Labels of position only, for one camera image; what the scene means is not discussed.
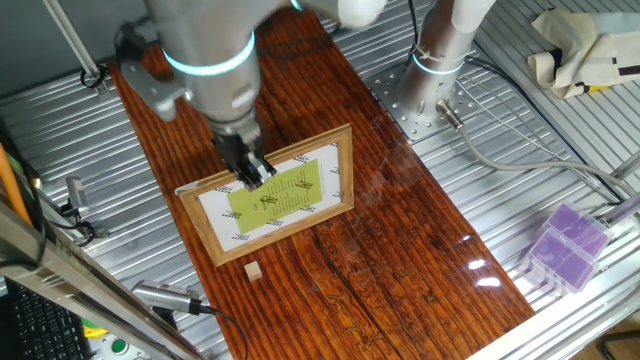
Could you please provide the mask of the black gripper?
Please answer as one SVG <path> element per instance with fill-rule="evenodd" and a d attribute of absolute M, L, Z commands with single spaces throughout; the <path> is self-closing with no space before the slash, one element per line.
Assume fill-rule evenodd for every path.
<path fill-rule="evenodd" d="M 263 140 L 260 135 L 243 140 L 239 134 L 213 133 L 214 145 L 228 170 L 249 191 L 264 185 L 276 173 L 276 169 L 264 157 Z"/>

